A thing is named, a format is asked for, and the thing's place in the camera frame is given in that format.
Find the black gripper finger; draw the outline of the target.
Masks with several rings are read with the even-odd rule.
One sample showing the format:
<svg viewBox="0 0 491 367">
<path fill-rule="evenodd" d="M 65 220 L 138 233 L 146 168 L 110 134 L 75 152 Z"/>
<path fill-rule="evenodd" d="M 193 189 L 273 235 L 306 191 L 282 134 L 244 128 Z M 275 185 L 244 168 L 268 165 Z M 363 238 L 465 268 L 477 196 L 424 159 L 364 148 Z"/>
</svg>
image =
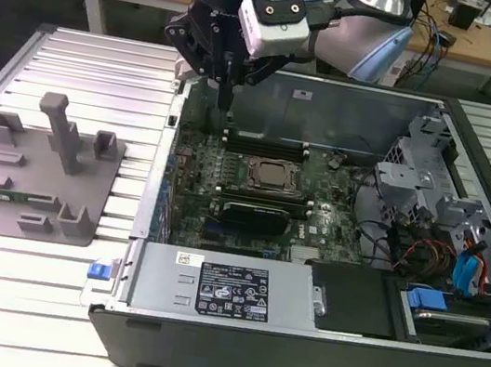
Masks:
<svg viewBox="0 0 491 367">
<path fill-rule="evenodd" d="M 238 22 L 189 11 L 172 19 L 165 28 L 167 38 L 191 70 L 212 81 L 222 111 L 228 95 Z"/>
<path fill-rule="evenodd" d="M 228 111 L 233 102 L 233 90 L 237 86 L 256 85 L 269 76 L 281 70 L 290 63 L 291 56 L 267 56 L 264 58 L 251 59 L 249 56 L 235 56 L 229 67 L 225 95 L 223 100 L 223 111 Z"/>
</svg>

